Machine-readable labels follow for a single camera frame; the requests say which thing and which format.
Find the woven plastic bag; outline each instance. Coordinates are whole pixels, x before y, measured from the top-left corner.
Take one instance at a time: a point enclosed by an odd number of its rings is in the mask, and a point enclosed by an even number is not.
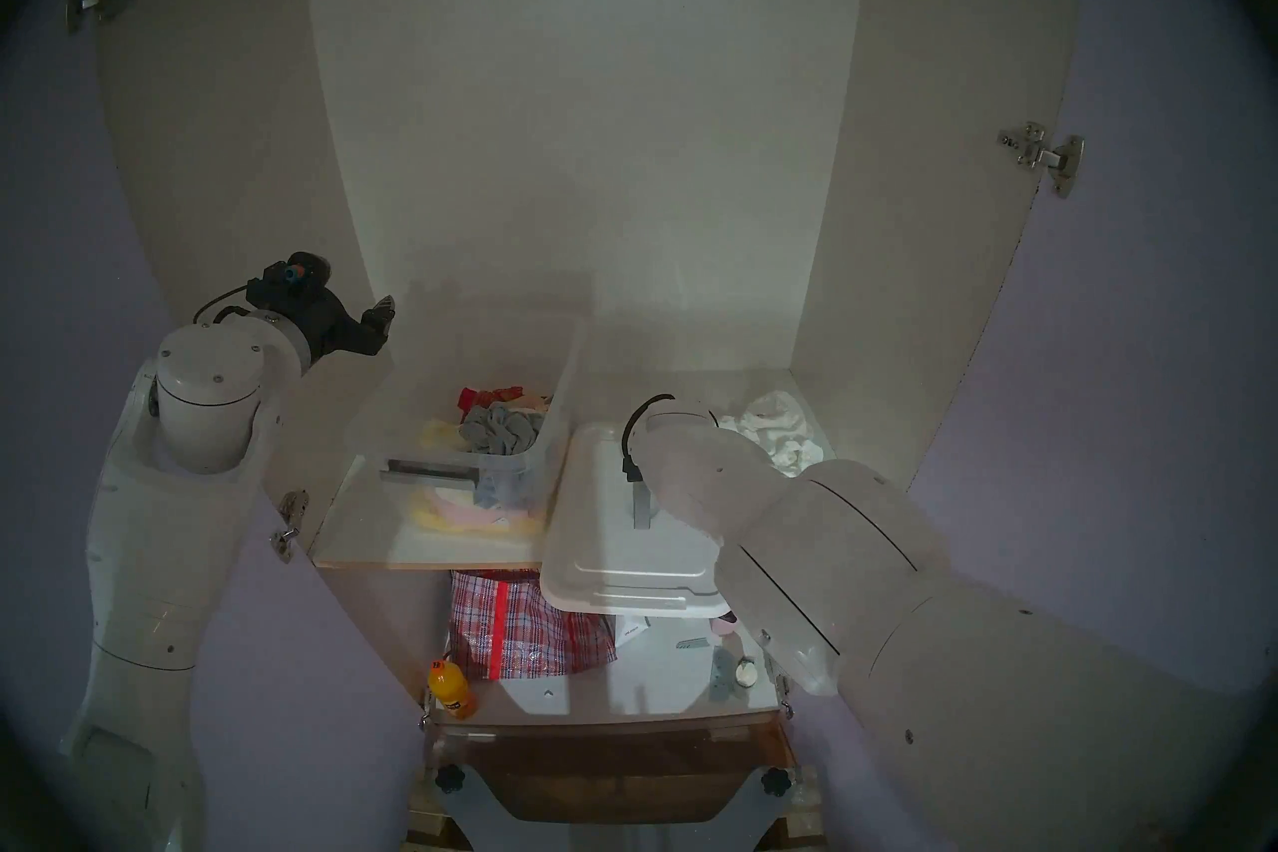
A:
[[[617,658],[607,620],[552,607],[537,571],[454,571],[449,649],[469,680],[557,677]]]

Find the clear plastic bin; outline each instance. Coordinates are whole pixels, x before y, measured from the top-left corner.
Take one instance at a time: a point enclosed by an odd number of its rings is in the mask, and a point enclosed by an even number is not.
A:
[[[507,535],[539,531],[571,429],[573,381],[583,319],[529,310],[400,313],[391,328],[395,369],[346,428],[353,453],[380,471],[382,489],[427,529]],[[463,388],[521,386],[552,396],[523,453],[469,453],[441,445],[432,420],[456,424]]]

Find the white plastic lid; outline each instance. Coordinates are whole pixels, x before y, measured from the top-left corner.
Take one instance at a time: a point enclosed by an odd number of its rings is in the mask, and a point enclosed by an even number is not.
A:
[[[262,382],[261,347],[226,323],[174,330],[160,344],[160,387],[190,405],[229,405]]]
[[[634,488],[621,473],[621,427],[573,434],[542,556],[542,594],[565,612],[714,618],[718,545],[653,505],[635,529]]]

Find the metal hinge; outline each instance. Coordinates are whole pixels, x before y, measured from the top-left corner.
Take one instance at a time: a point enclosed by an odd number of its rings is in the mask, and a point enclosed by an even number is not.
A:
[[[110,23],[138,0],[66,0],[66,33],[77,33],[92,10],[98,23]]]
[[[300,531],[298,525],[302,522],[302,516],[307,513],[309,503],[311,496],[304,491],[290,491],[280,502],[279,512],[284,520],[284,528],[271,533],[271,549],[285,563],[293,559],[293,540],[298,538]]]
[[[1028,171],[1034,171],[1040,165],[1045,167],[1056,194],[1062,199],[1070,194],[1082,161],[1081,137],[1071,134],[1063,144],[1049,151],[1047,130],[1040,124],[1028,123],[1020,130],[999,130],[998,143],[1015,153],[1016,164]]]

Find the orange bottle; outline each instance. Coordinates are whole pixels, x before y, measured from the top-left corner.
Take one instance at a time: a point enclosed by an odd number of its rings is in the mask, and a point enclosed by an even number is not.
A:
[[[466,683],[466,674],[461,667],[446,659],[437,659],[431,664],[431,676],[427,678],[431,694],[442,704],[456,719],[469,718],[478,706],[475,696]]]

